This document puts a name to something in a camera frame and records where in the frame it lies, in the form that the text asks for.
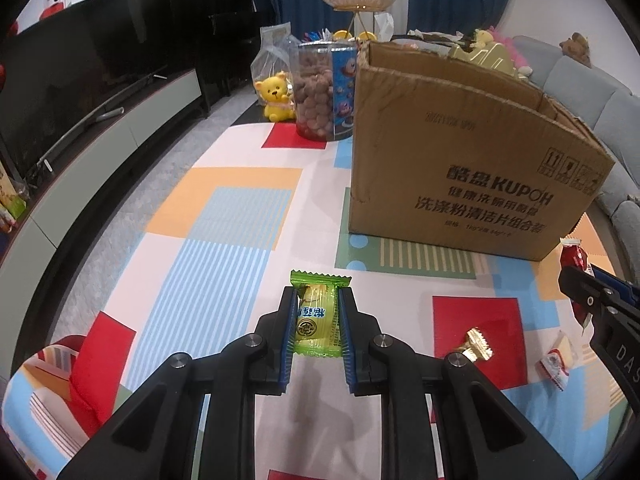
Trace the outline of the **pink plush toy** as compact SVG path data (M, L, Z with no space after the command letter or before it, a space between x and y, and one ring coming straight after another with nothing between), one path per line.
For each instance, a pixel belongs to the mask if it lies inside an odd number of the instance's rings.
M488 32L492 38L494 38L495 42L504 45L518 73L523 77L529 77L533 73L533 69L529 66L526 57L522 55L522 52L518 50L514 44L514 40L511 37L504 36L503 33L499 32L494 26L490 26Z

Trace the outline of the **gold candy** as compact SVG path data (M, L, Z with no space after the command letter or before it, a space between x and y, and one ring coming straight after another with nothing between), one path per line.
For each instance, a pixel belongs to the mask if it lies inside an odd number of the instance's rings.
M464 343L457 348L457 352L470 362L487 362L494 355L494 350L491 349L485 336L477 327L470 328L465 333Z

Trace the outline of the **green candy wrapper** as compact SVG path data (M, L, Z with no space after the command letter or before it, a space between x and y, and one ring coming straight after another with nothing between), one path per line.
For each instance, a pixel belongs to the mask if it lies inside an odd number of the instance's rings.
M337 291L349 276L293 270L291 285L298 297L294 352L315 358L342 355Z

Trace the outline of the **black television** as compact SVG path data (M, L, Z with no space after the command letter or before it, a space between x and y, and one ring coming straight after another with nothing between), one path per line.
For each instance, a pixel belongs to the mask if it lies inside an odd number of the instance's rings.
M250 73L252 0L87 0L6 40L1 146L21 177L96 108L153 74L195 70L208 98Z

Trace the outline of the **yellow plush toy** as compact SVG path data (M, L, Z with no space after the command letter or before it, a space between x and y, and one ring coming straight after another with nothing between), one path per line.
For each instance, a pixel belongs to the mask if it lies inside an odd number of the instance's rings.
M487 29L477 29L474 39L470 43L470 48L475 50L483 50L492 47L495 44L494 35Z

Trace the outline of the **gold mountain-shaped tin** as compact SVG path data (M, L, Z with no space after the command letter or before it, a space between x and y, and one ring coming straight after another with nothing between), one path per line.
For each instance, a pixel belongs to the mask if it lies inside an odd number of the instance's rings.
M526 75L522 74L515 66L506 47L498 42L491 42L485 47L475 48L470 52L466 52L460 46L454 46L449 50L448 56L458 61L487 68L488 70L496 70L499 73L518 79L526 77Z

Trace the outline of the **brown teddy bear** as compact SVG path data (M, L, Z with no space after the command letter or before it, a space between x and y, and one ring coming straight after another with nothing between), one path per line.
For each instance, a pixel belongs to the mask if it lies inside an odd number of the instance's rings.
M575 62L589 68L592 67L589 42L587 38L579 32L573 32L570 38L559 43L559 47L564 55Z

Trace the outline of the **colourful patterned tablecloth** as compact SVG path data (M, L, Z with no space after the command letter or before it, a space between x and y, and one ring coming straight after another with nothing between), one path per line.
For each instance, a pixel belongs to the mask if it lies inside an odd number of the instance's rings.
M154 214L105 305L126 336L119 395L175 352L209 356L246 334L293 270L345 275L358 306L417 352L444 356L477 327L494 350L482 372L593 478L628 404L559 290L560 242L533 261L354 233L350 180L351 140L227 129ZM578 356L564 391L537 366L559 332Z

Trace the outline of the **clear jar of nuts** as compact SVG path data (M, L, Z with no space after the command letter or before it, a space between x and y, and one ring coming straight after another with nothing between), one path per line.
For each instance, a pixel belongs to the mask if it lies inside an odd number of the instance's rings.
M297 133L307 140L352 136L358 48L352 41L311 41L298 46L294 63Z

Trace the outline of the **brown cardboard box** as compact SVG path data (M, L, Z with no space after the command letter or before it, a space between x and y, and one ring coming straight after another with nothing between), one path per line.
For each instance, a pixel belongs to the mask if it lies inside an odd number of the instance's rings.
M382 42L357 63L354 233L538 261L613 167L589 127L531 84Z

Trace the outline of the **clear plastic bag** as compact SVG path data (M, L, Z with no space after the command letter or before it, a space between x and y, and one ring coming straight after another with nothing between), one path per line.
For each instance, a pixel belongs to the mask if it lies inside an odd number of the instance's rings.
M291 23L265 26L260 29L260 48L250 64L253 84L281 70L290 74L293 90L292 56L297 53L299 40L292 35Z

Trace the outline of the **yellow bear toy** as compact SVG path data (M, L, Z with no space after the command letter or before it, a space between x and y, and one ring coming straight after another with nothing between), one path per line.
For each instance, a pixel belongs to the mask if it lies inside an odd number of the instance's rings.
M264 117L270 122L286 122L296 118L290 74L281 70L254 82L258 98L264 103Z

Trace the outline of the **grey tv cabinet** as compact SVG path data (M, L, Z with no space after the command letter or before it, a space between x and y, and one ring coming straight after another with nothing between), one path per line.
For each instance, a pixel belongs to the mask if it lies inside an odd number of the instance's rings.
M18 334L64 236L116 170L160 127L202 96L195 70L167 79L98 134L27 215L1 259L1 376L11 375Z

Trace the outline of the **white yellow snack packet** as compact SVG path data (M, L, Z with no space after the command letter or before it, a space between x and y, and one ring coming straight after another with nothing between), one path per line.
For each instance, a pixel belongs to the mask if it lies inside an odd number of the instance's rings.
M559 332L550 349L538 361L537 366L556 388L564 391L570 379L570 371L574 368L577 359L570 337L564 332Z

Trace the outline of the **grey curved sofa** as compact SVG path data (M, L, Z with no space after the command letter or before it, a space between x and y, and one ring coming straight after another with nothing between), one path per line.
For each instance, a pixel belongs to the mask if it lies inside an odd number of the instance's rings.
M530 81L582 119L603 143L614 167L597 196L633 276L639 275L639 97L600 68L589 68L559 47L514 38L533 73Z

